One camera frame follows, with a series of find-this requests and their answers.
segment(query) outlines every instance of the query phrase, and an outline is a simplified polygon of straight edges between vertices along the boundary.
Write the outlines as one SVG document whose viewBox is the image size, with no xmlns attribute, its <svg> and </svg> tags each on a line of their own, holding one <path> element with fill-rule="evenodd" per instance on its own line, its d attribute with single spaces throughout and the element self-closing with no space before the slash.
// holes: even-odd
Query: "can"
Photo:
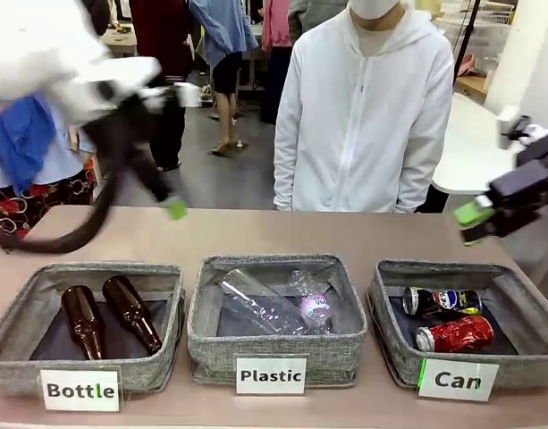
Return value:
<svg viewBox="0 0 548 429">
<path fill-rule="evenodd" d="M 469 315 L 433 328 L 418 328 L 416 337 L 420 351 L 436 353 L 481 349 L 493 340 L 493 327 L 480 315 Z"/>
<path fill-rule="evenodd" d="M 482 314 L 482 299 L 475 290 L 430 291 L 407 288 L 402 296 L 402 306 L 405 313 L 417 316 L 443 312 Z"/>
</svg>

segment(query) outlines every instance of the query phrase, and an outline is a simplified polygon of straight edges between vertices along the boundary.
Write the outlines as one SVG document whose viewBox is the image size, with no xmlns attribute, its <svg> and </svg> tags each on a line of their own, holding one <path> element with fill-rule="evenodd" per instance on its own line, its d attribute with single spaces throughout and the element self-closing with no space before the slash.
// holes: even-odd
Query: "white pillar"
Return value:
<svg viewBox="0 0 548 429">
<path fill-rule="evenodd" d="M 548 0 L 520 0 L 485 106 L 506 105 L 548 127 Z"/>
</svg>

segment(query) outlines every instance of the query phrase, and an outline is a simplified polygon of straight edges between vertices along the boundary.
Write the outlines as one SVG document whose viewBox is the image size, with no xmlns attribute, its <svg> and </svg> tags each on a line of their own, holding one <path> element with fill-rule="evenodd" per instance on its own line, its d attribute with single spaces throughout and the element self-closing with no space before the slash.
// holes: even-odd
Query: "basket containing cans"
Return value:
<svg viewBox="0 0 548 429">
<path fill-rule="evenodd" d="M 548 302 L 509 268 L 384 260 L 367 294 L 398 384 L 428 358 L 497 364 L 496 388 L 548 385 Z"/>
<path fill-rule="evenodd" d="M 197 383 L 235 384 L 237 358 L 307 358 L 307 387 L 350 387 L 367 317 L 331 255 L 210 257 L 188 319 Z"/>
<path fill-rule="evenodd" d="M 39 395 L 41 369 L 120 369 L 122 391 L 161 391 L 184 325 L 181 269 L 67 263 L 34 273 L 0 319 L 0 386 Z"/>
</svg>

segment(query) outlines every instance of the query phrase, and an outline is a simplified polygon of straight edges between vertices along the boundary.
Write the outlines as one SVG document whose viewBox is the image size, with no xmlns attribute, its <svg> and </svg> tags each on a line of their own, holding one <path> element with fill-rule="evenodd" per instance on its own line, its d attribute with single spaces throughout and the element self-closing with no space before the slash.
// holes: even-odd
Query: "beige shirt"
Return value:
<svg viewBox="0 0 548 429">
<path fill-rule="evenodd" d="M 375 56 L 381 52 L 381 49 L 383 49 L 384 44 L 389 40 L 393 32 L 392 29 L 387 31 L 369 31 L 368 29 L 359 27 L 356 22 L 353 23 L 359 35 L 359 49 L 361 50 L 361 54 L 366 58 Z"/>
</svg>

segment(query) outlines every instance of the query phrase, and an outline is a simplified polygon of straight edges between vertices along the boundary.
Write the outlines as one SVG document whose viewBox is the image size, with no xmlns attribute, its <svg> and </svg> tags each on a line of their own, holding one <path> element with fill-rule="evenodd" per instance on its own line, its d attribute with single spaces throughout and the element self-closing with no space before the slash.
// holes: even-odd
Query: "white hoodie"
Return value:
<svg viewBox="0 0 548 429">
<path fill-rule="evenodd" d="M 411 213 L 443 153 L 454 59 L 409 8 L 366 58 L 349 8 L 293 48 L 275 130 L 280 210 Z"/>
</svg>

